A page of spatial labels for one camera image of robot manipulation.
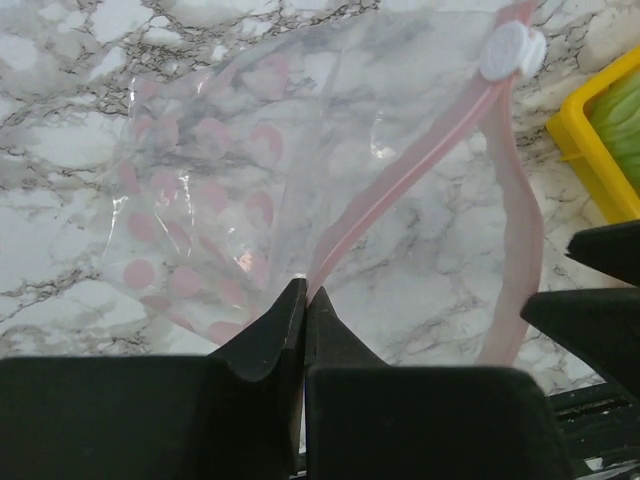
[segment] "pink polka dot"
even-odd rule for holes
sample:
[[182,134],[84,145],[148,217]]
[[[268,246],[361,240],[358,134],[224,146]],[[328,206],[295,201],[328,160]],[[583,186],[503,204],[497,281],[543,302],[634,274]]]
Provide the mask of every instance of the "pink polka dot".
[[251,225],[255,228],[270,227],[273,223],[273,202],[265,192],[256,192],[251,195],[245,208]]
[[145,133],[153,126],[153,118],[149,115],[140,115],[133,120],[133,134],[136,136],[136,140],[140,141]]
[[149,180],[151,190],[158,200],[167,205],[178,198],[180,181],[168,170],[155,173]]
[[280,131],[271,125],[262,125],[253,129],[250,135],[251,154],[256,161],[265,166],[275,165],[284,154],[284,142]]
[[169,278],[169,287],[179,297],[189,298],[202,290],[204,283],[192,268],[178,267]]
[[176,247],[179,249],[191,248],[191,237],[180,225],[175,222],[168,221],[164,222],[164,228],[166,228],[167,234]]
[[133,82],[133,90],[138,94],[138,98],[136,98],[136,100],[138,101],[148,100],[149,98],[153,97],[160,89],[159,83],[152,82],[150,80],[136,78]]
[[221,158],[231,148],[229,128],[215,118],[204,118],[195,128],[196,142],[213,159]]
[[257,66],[259,81],[253,85],[255,93],[267,100],[282,100],[289,83],[287,57],[274,53],[260,60]]
[[142,290],[153,282],[155,272],[148,260],[134,260],[124,269],[124,283],[133,290]]
[[129,162],[121,162],[118,165],[118,180],[122,186],[131,195],[139,195],[142,192],[140,183],[138,183],[138,175],[136,169]]
[[196,189],[195,196],[198,204],[213,209],[218,215],[222,213],[229,204],[227,191],[215,180],[207,180],[202,183]]
[[207,253],[213,255],[220,265],[224,265],[225,263],[227,263],[224,255],[222,255],[222,252],[218,250],[218,247],[216,247],[211,240],[206,237],[200,237],[198,240],[200,241],[200,245],[202,245],[202,248],[204,248]]
[[177,313],[170,313],[169,320],[178,325],[179,327],[186,328],[187,330],[194,332],[193,325],[189,323],[189,320]]
[[262,255],[254,254],[250,276],[254,283],[262,288],[267,283],[269,274],[269,262]]
[[226,278],[220,278],[218,280],[218,294],[222,301],[231,306],[244,306],[244,293],[240,286],[227,280]]
[[151,215],[132,213],[127,219],[127,229],[136,240],[151,243],[156,236],[154,223],[155,219]]
[[192,75],[197,75],[199,72],[191,73],[186,77],[180,77],[177,80],[165,85],[165,88],[170,90],[170,96],[172,98],[187,98],[193,96],[196,90],[196,81],[192,80]]
[[242,325],[231,322],[216,322],[207,329],[209,340],[217,345],[224,345],[243,330]]
[[169,310],[171,308],[171,300],[160,295],[147,295],[140,299],[146,306],[155,308],[156,310]]

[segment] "white marble surface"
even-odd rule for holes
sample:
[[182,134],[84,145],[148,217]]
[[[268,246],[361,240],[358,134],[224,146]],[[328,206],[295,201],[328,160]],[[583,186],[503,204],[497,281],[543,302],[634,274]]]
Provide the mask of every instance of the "white marble surface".
[[[99,278],[105,237],[102,174],[135,75],[167,81],[262,37],[369,8],[494,9],[499,0],[0,1],[0,355],[205,353],[212,345],[153,318]],[[566,94],[638,44],[637,0],[547,0],[544,71],[516,93],[520,152],[546,221],[542,290],[612,281],[563,256],[573,232],[602,218],[544,131]],[[373,339],[358,329],[365,339]],[[416,329],[378,350],[419,363]],[[531,331],[517,365],[548,392],[597,377]]]

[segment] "clear plastic bag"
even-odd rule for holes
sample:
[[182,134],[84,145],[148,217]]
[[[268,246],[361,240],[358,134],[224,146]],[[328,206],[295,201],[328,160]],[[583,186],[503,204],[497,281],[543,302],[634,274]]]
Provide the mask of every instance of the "clear plastic bag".
[[[380,348],[409,327],[420,362],[509,363],[542,223],[510,129],[518,74],[487,81],[478,57],[535,3],[369,13],[135,79],[105,276],[219,345],[305,276],[356,333],[376,322]],[[450,358],[451,341],[468,348]]]

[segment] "bag slider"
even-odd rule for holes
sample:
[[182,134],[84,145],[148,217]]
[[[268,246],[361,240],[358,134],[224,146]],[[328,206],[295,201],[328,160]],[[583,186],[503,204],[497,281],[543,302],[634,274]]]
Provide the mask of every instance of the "bag slider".
[[514,73],[533,78],[547,54],[547,40],[538,30],[513,20],[500,25],[480,55],[480,73],[489,82],[506,80]]

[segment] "yellow plastic tray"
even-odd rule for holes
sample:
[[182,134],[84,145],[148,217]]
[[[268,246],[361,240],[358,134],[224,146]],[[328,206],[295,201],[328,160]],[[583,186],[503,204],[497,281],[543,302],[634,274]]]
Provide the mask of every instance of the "yellow plastic tray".
[[547,130],[610,223],[640,218],[640,197],[589,123],[592,100],[640,69],[640,47],[632,50],[569,95]]

